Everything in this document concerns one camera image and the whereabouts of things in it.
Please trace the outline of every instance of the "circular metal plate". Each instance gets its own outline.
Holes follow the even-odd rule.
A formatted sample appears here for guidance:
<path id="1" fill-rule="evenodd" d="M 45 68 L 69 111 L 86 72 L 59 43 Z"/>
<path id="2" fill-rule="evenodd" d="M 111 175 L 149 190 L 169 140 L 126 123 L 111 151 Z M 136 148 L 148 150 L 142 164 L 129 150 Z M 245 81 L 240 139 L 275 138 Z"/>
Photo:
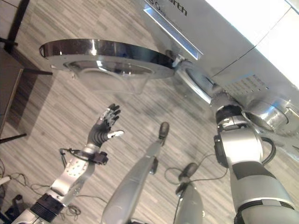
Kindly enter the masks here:
<path id="1" fill-rule="evenodd" d="M 82 73 L 85 69 L 115 75 L 140 76 L 150 79 L 174 75 L 173 60 L 143 47 L 106 40 L 68 39 L 53 41 L 40 47 L 40 53 L 52 67 Z"/>

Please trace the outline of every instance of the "black table leg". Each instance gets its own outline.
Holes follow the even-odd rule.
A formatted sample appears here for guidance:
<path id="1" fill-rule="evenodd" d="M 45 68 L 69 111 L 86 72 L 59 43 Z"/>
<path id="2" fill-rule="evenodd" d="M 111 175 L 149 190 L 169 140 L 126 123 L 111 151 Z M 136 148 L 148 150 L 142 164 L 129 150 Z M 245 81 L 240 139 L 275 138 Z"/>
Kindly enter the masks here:
<path id="1" fill-rule="evenodd" d="M 14 139 L 18 139 L 18 138 L 24 137 L 26 135 L 27 134 L 25 133 L 25 134 L 16 135 L 16 136 L 13 136 L 13 137 L 5 138 L 5 139 L 0 139 L 0 144 L 2 144 L 4 142 L 12 141 Z"/>
<path id="2" fill-rule="evenodd" d="M 49 71 L 41 71 L 41 70 L 28 69 L 28 68 L 24 68 L 23 72 L 29 72 L 37 75 L 53 75 L 53 73 Z"/>

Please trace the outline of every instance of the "silver cylinder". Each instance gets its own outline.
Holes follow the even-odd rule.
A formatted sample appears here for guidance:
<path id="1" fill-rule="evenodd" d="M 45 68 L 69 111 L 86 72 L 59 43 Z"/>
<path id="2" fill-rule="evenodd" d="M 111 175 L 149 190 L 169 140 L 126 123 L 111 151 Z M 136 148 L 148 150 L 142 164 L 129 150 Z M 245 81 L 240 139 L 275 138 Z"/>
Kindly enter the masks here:
<path id="1" fill-rule="evenodd" d="M 243 115 L 255 125 L 271 132 L 276 132 L 288 123 L 283 112 L 260 100 L 252 100 Z"/>

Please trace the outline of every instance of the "silver appliance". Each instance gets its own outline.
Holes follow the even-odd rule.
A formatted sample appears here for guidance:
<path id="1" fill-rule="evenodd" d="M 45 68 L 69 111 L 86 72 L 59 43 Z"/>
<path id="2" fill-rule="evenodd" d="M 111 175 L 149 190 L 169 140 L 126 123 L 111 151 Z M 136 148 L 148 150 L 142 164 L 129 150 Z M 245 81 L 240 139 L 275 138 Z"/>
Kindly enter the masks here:
<path id="1" fill-rule="evenodd" d="M 187 60 L 176 74 L 188 86 L 208 102 L 219 85 L 299 161 L 299 11 L 290 1 L 138 2 L 159 51 Z"/>
<path id="2" fill-rule="evenodd" d="M 140 93 L 148 79 L 173 77 L 209 104 L 224 90 L 262 137 L 299 161 L 296 7 L 284 0 L 136 0 L 134 6 L 159 52 L 75 39 L 49 42 L 41 55 L 95 90 Z"/>

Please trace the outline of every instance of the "silver panel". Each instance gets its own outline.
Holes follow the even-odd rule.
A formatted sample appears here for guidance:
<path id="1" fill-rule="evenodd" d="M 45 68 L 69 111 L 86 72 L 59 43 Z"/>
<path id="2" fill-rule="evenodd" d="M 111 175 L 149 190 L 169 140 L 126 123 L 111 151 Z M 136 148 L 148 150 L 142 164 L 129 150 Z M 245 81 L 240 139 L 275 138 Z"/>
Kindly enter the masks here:
<path id="1" fill-rule="evenodd" d="M 162 53 L 165 53 L 165 50 L 171 50 L 174 54 L 181 54 L 203 68 L 211 77 L 254 47 L 204 0 L 184 1 L 179 7 L 177 1 L 171 0 L 139 0 L 138 2 L 141 7 L 141 16 L 157 40 L 159 50 Z M 195 60 L 165 32 L 164 28 L 160 28 L 144 12 L 148 5 L 152 6 L 188 42 L 202 52 L 200 60 Z"/>
<path id="2" fill-rule="evenodd" d="M 230 165 L 244 161 L 262 161 L 261 140 L 251 128 L 223 131 L 221 132 L 221 139 Z"/>

